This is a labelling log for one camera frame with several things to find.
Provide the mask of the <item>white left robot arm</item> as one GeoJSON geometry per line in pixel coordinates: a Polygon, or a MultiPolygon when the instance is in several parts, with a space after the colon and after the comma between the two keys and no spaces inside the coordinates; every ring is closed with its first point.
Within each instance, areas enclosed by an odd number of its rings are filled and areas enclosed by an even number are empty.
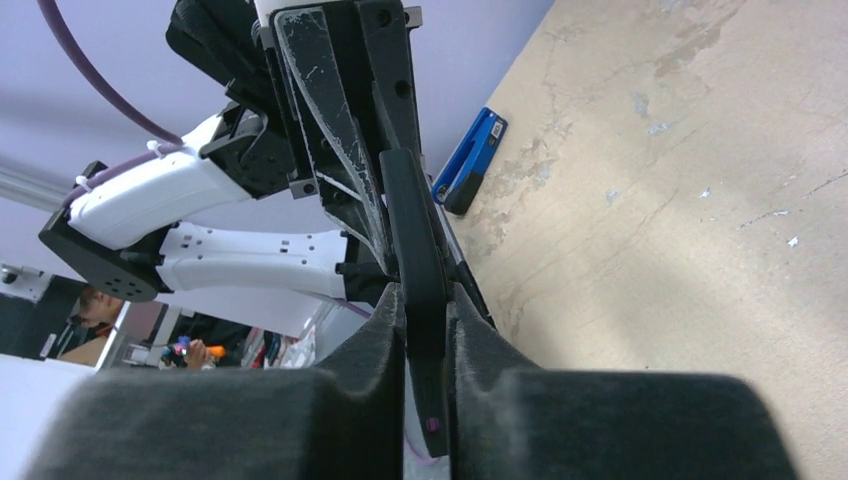
{"type": "Polygon", "coordinates": [[[78,177],[39,232],[93,287],[131,302],[211,287],[375,303],[399,278],[381,164],[420,150],[400,1],[179,1],[166,40],[227,106],[140,157],[78,177]],[[316,196],[335,229],[224,230],[200,211],[316,196]]]}

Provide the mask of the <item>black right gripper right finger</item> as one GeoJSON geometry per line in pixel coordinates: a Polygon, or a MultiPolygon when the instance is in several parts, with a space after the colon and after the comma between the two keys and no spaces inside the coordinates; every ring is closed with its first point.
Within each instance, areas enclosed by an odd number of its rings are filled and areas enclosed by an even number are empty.
{"type": "Polygon", "coordinates": [[[455,479],[795,479],[770,412],[725,375],[548,370],[448,307],[455,479]]]}

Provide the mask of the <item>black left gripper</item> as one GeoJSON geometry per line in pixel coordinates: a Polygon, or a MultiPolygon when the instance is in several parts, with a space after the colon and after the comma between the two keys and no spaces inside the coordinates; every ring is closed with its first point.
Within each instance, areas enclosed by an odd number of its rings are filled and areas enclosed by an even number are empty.
{"type": "Polygon", "coordinates": [[[179,1],[169,47],[229,98],[203,155],[254,198],[316,195],[325,214],[395,272],[379,156],[418,159],[410,35],[399,1],[179,1]]]}

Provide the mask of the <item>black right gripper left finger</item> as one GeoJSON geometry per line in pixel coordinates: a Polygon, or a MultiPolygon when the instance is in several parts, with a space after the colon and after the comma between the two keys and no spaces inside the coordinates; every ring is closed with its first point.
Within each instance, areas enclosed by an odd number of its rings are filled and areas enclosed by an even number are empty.
{"type": "Polygon", "coordinates": [[[403,307],[309,368],[113,368],[77,386],[27,479],[399,479],[403,307]]]}

